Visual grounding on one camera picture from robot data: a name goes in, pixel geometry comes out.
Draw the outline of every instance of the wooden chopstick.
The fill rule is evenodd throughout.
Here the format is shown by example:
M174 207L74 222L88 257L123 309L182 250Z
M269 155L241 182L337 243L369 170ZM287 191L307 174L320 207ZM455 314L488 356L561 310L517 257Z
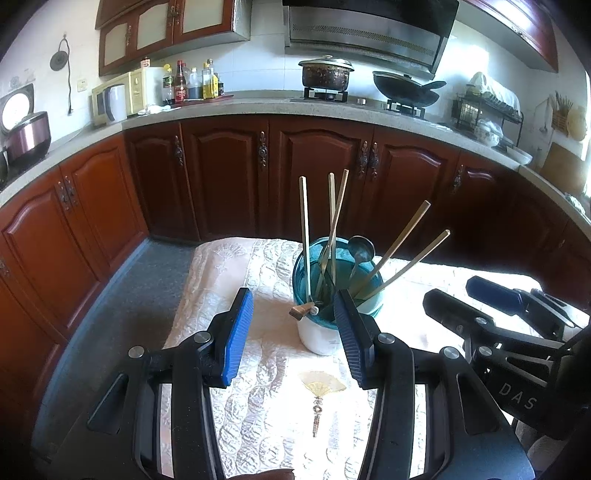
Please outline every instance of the wooden chopstick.
M421 218L423 218L425 213L427 213L427 210L429 210L430 206L431 203L425 200L418 208L418 210L415 212L413 217L410 219L410 222L406 225L406 227L404 227L402 232L400 232L398 238L394 241L390 248L388 248L388 251L382 257L382 259L373 268L373 270L368 275L366 275L358 285L354 287L349 287L349 293L353 298L359 295L359 292L361 292L361 290L365 288L365 286L371 281L374 275L376 275L384 266L384 264L392 257L392 255L396 253L398 247L400 247L400 245L402 245L402 242L404 242L407 239L407 237L410 235L410 232L412 232L413 229L417 226L417 224L421 221Z
M347 179L349 178L349 170L343 170L343 178L340 181L339 197L336 201L335 217L333 218L332 225L330 226L329 241L320 254L320 276L318 283L316 284L315 298L318 298L322 289L322 282L324 281L324 272L326 271L326 264L328 263L328 253L333 248L333 243L336 238L336 226L339 223L340 210L343 206L343 199L345 198L345 188L347 186Z
M312 300L312 288L310 286L310 225L308 223L308 190L306 186L306 177L300 177L300 213L301 243L304 255L304 271L306 272L306 302L310 302Z
M412 267L414 267L416 264L418 264L423 258L425 258L433 250L435 250L448 236L450 236L450 233L451 232L449 230L444 230L435 240L433 240L433 242L431 242L430 244L428 244L421 253L419 253L409 263L407 263L404 266L404 268L402 268L398 272L396 272L396 275L394 275L388 281L385 281L384 283L382 283L378 288L376 288L369 295L366 295L363 299L366 300L366 301L369 300L371 297L373 297L374 295L377 295L383 289L385 289L386 287L388 287L389 285L391 285L394 281L396 281L400 277L402 277L408 270L410 270Z
M336 211L336 193L335 193L335 174L329 173L329 211L330 211L330 227L335 219ZM330 248L330 278L332 278L333 285L336 285L336 243L333 242Z

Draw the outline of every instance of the soy sauce bottle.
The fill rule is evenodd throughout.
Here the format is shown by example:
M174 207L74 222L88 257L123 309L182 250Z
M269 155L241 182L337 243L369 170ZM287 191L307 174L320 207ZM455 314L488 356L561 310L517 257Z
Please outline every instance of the soy sauce bottle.
M177 62L177 75L174 78L174 103L183 103L187 98L187 79L183 72L183 61Z

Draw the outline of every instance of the cabinet door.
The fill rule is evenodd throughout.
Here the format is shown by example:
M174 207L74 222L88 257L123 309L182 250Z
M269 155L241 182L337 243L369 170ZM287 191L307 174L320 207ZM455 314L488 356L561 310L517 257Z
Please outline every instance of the cabinet door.
M0 310L0 390L25 410L34 409L65 340L39 327L2 280Z
M64 337L100 293L106 277L76 221L59 169L2 207L0 255L11 277Z
M556 38L549 15L534 0L466 0L505 24L558 71Z
M134 29L133 16L126 14L100 31L99 76L112 73L131 58Z
M268 121L221 116L182 124L201 240L266 236Z
M459 150L426 137L378 127L373 142L357 225L359 233L383 254L423 201L434 206L442 189L451 185ZM412 257L425 247L420 233L433 221L433 206L401 245L397 257Z
M572 220L548 258L540 278L544 291L591 314L591 242Z
M430 256L430 261L481 268L488 263L483 248L508 188L507 168L462 151L453 181L433 209L432 230L426 244L444 229L451 236Z
M141 58L173 44L175 0L152 0L133 10L135 58Z
M232 30L232 0L177 0L174 43Z
M147 231L122 135L82 151L63 162L60 170L77 218L110 276Z
M199 240L180 125L167 123L135 128L125 133L125 141L150 233Z
M269 121L269 208L273 235L301 241L299 177L308 190L310 240L330 232L328 175L335 174L338 194L344 169L349 170L339 229L356 231L366 176L366 156L373 126L313 117L275 116Z
M488 235L488 257L497 270L540 279L548 256L558 247L567 215L546 194L517 173L512 197Z

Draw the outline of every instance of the range hood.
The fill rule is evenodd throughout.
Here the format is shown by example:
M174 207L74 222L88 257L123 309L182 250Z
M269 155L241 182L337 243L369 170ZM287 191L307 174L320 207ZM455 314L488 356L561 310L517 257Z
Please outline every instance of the range hood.
M285 46L372 57L432 79L458 0L283 0Z

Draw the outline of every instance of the electrical outlet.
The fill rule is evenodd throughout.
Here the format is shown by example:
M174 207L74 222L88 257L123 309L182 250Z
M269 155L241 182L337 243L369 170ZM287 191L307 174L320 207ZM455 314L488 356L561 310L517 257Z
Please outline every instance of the electrical outlet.
M88 88L88 80L86 80L86 79L78 80L78 91L79 92L84 92L87 88Z

